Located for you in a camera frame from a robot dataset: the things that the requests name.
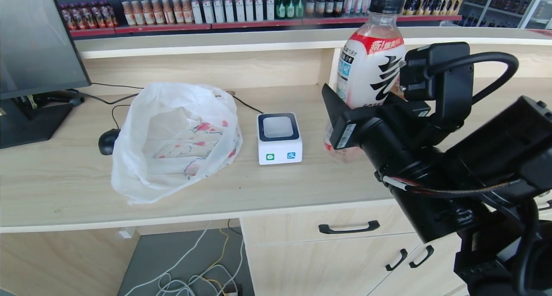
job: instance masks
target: cabinet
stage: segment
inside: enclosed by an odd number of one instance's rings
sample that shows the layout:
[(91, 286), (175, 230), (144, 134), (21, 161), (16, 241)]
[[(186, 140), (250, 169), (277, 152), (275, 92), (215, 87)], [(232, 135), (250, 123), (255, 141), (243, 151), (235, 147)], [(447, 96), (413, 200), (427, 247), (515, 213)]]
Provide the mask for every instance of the cabinet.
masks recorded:
[[(449, 235), (425, 245), (420, 245), (414, 253), (394, 270), (369, 296), (445, 296), (455, 295), (465, 286), (454, 272), (455, 254), (460, 251), (461, 239)], [(433, 248), (428, 255), (428, 247)]]
[(250, 246), (247, 258), (256, 296), (366, 296), (392, 273), (385, 266), (398, 263), (401, 249), (419, 244), (411, 233)]

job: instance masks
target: white bottle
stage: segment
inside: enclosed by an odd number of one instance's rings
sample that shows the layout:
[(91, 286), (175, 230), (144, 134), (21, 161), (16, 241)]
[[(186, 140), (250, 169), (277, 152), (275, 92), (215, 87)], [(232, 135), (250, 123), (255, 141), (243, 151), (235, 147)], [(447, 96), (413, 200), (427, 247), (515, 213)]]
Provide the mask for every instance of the white bottle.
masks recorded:
[(255, 19), (264, 21), (263, 0), (255, 0)]
[(203, 14), (205, 15), (205, 23), (213, 23), (214, 17), (213, 17), (213, 4), (211, 3), (211, 0), (203, 0)]
[(234, 22), (234, 2), (232, 0), (224, 0), (224, 10), (226, 11), (226, 22)]
[(243, 9), (243, 0), (236, 0), (236, 19), (238, 22), (245, 22), (245, 11)]
[(253, 0), (245, 0), (245, 19), (247, 22), (252, 22), (253, 17)]
[(198, 0), (191, 0), (191, 12), (194, 14), (195, 24), (202, 24), (203, 19), (201, 18), (201, 5)]
[(217, 23), (224, 23), (223, 4), (223, 0), (213, 0), (213, 6), (215, 7), (215, 19)]
[(267, 0), (267, 19), (274, 19), (274, 0)]

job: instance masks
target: plastic bag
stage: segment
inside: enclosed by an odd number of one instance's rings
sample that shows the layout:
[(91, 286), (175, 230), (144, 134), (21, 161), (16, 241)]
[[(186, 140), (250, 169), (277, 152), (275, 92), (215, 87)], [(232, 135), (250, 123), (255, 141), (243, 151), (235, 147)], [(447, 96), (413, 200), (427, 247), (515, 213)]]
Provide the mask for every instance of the plastic bag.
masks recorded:
[(152, 203), (229, 165), (243, 139), (236, 103), (208, 85), (153, 82), (132, 101), (113, 150), (113, 188)]

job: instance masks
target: drawer handle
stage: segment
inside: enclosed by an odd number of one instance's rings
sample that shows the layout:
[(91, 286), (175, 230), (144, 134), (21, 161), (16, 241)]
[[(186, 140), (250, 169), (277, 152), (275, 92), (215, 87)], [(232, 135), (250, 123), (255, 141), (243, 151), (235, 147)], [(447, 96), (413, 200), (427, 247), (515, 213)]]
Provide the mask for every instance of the drawer handle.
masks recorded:
[(548, 203), (548, 206), (546, 208), (540, 208), (539, 211), (552, 209), (552, 200), (548, 200), (546, 203)]
[(318, 230), (321, 233), (326, 235), (339, 235), (340, 233), (364, 233), (365, 231), (373, 231), (379, 228), (379, 223), (377, 220), (371, 220), (368, 222), (368, 228), (366, 229), (355, 229), (355, 230), (344, 230), (344, 231), (335, 231), (329, 227), (327, 224), (318, 225)]
[(401, 252), (401, 260), (398, 261), (398, 263), (396, 265), (394, 265), (393, 267), (391, 267), (391, 265), (389, 265), (389, 264), (386, 264), (385, 265), (385, 270), (393, 271), (398, 267), (398, 265), (400, 265), (402, 262), (405, 261), (406, 257), (408, 256), (408, 252), (405, 249), (401, 249), (400, 252)]
[(421, 266), (422, 263), (424, 263), (428, 258), (430, 258), (430, 256), (433, 255), (433, 252), (435, 251), (433, 249), (433, 246), (431, 246), (431, 245), (428, 245), (426, 247), (426, 250), (427, 250), (426, 258), (422, 259), (422, 261), (420, 261), (420, 263), (418, 263), (418, 264), (415, 264), (414, 262), (410, 262), (408, 264), (410, 266), (410, 268), (418, 268), (419, 266)]

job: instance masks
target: bottle cap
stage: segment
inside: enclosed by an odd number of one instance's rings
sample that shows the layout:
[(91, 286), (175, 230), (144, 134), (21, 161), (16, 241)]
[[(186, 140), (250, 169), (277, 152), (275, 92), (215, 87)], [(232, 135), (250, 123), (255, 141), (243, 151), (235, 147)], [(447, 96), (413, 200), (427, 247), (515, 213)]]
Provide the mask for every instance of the bottle cap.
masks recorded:
[(405, 0), (372, 0), (369, 11), (371, 13), (384, 13), (398, 15), (401, 13)]

